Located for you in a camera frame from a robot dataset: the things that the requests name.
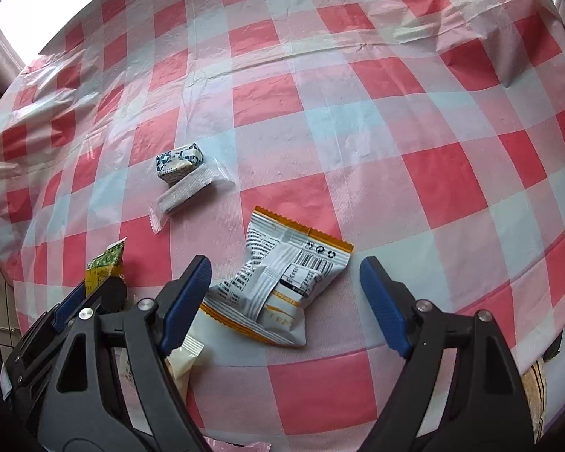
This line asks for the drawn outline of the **yellow green pea packet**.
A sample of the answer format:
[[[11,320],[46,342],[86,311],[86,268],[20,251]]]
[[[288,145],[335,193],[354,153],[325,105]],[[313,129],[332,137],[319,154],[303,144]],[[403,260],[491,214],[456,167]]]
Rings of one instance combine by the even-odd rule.
[[[123,278],[123,253],[126,239],[109,245],[106,250],[93,258],[86,266],[84,292],[86,296],[96,292],[109,276]]]

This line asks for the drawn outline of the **cream snack wrapper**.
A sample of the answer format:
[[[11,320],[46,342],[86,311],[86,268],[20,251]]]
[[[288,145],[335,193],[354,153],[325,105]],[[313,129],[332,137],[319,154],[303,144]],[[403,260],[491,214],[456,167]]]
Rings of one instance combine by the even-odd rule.
[[[182,345],[173,349],[166,359],[167,368],[183,403],[186,403],[186,397],[188,397],[192,367],[203,349],[204,345],[200,341],[187,335]]]

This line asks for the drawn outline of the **small blue white candy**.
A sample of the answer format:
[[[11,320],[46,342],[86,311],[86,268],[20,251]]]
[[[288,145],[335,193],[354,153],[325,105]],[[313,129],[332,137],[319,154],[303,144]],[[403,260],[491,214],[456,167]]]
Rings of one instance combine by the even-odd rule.
[[[169,186],[179,182],[204,162],[204,154],[197,143],[189,143],[156,156],[156,172]]]

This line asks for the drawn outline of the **clear grey wafer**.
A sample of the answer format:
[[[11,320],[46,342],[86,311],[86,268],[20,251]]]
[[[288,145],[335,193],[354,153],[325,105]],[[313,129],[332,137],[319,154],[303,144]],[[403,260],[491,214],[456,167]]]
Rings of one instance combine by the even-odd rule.
[[[148,208],[152,232],[157,234],[186,201],[212,185],[233,184],[234,178],[216,158],[204,162],[180,181],[169,187]]]

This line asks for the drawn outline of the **white orange snack packet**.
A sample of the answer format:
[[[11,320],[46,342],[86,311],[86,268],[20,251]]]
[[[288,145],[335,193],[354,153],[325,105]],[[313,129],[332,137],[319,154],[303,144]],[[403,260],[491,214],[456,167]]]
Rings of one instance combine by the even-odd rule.
[[[264,344],[306,345],[306,308],[348,266],[353,246],[263,207],[246,233],[246,261],[207,292],[201,310]]]

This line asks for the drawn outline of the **pink snack packet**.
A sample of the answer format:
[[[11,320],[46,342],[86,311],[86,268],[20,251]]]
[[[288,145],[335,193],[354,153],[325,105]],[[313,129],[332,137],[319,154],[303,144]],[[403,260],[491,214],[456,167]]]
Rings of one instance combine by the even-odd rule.
[[[255,442],[247,445],[233,444],[221,440],[205,437],[206,443],[212,452],[270,452],[270,443]]]

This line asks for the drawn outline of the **striped towel sofa cover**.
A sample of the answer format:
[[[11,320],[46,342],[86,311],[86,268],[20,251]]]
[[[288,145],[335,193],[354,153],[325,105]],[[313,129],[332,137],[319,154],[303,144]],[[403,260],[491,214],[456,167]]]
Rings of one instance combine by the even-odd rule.
[[[522,375],[522,384],[531,413],[534,442],[538,442],[543,435],[547,405],[547,383],[542,357]]]

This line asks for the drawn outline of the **red white checkered tablecloth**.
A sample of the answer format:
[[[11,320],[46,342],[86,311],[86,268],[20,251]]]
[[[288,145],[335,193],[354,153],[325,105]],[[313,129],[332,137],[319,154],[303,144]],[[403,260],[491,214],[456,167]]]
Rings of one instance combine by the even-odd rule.
[[[235,182],[154,234],[149,205],[173,186],[156,156],[189,143]],[[565,326],[551,0],[93,0],[0,101],[0,265],[22,330],[123,238],[133,298],[197,254],[229,278],[257,206],[354,251],[302,348],[197,316],[189,411],[207,436],[359,447],[402,367],[359,284],[370,255],[445,311],[489,309],[528,368]]]

